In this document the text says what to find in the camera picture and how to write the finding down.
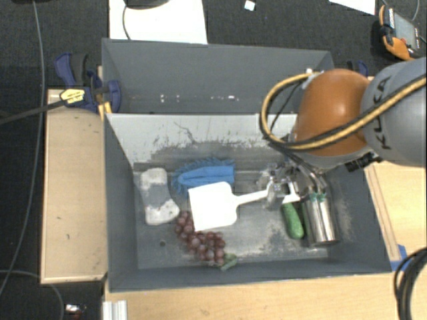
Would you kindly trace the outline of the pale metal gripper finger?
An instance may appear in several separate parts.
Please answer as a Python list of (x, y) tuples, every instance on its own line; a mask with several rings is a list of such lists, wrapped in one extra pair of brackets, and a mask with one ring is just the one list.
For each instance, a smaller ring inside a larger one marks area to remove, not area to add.
[(271, 183), (277, 182), (277, 170), (273, 168), (267, 168), (260, 172), (260, 177), (257, 180), (258, 187), (268, 187)]
[(280, 206), (280, 200), (282, 196), (282, 185), (279, 183), (268, 183), (267, 186), (267, 197), (266, 197), (266, 209), (272, 211)]

